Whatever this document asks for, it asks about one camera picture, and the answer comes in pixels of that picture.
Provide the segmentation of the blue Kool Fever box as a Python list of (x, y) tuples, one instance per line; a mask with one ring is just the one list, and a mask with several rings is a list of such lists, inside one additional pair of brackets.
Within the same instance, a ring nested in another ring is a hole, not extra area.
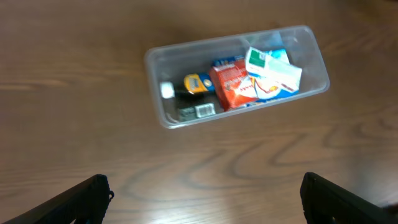
[[(270, 54), (274, 58), (281, 59), (285, 63), (291, 64), (289, 61), (289, 57), (287, 55), (287, 51), (284, 49), (276, 49), (276, 50), (269, 50), (269, 51), (262, 51), (262, 52)], [(230, 58), (226, 58), (226, 59), (216, 60), (216, 61), (214, 61), (213, 67), (230, 64), (237, 60), (244, 60), (244, 62), (245, 62), (245, 56), (246, 55), (244, 55), (244, 56), (238, 55), (237, 57), (230, 57)], [(287, 91), (285, 88), (283, 88), (277, 82), (269, 80), (268, 78), (255, 78), (255, 77), (251, 76), (250, 74), (248, 74), (248, 75), (252, 78), (252, 81), (254, 84), (254, 89), (257, 93), (258, 100), (253, 101), (251, 103), (247, 103), (245, 105), (242, 105), (239, 108), (260, 105), (260, 104), (278, 100), (281, 98), (287, 98), (287, 97), (293, 96), (299, 92), (299, 90), (298, 90), (296, 92), (291, 93), (291, 92)]]

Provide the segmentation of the dark bottle white cap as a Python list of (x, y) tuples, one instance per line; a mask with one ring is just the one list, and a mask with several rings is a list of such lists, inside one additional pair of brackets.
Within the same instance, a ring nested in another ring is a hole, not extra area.
[(176, 82), (161, 82), (160, 94), (164, 99), (176, 96), (192, 97), (214, 93), (214, 84), (207, 73), (192, 73), (185, 75)]

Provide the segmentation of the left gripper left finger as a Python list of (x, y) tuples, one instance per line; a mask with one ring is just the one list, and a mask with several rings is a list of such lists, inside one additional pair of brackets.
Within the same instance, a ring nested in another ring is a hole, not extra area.
[(96, 174), (5, 224), (102, 224), (114, 192)]

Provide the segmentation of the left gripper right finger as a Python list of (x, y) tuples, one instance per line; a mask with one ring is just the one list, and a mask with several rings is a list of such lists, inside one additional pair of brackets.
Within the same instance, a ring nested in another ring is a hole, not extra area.
[(308, 224), (397, 224), (397, 205), (378, 207), (314, 172), (307, 172), (300, 187)]

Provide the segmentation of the white green medicine box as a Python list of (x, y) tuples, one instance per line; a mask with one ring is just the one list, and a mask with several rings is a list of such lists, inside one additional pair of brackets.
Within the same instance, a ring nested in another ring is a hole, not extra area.
[(255, 78), (268, 78), (291, 93), (299, 90), (302, 69), (270, 54), (250, 47), (245, 56), (245, 67)]

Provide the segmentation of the green square box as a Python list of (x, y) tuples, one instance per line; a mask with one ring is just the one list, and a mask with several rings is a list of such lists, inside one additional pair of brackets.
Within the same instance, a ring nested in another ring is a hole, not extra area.
[(207, 118), (224, 112), (219, 101), (214, 98), (177, 100), (176, 107), (180, 122)]

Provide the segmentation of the red orange box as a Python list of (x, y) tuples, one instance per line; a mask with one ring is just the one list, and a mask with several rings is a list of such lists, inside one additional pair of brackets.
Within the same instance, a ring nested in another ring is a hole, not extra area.
[(209, 75), (224, 111), (258, 100), (244, 60), (213, 67)]

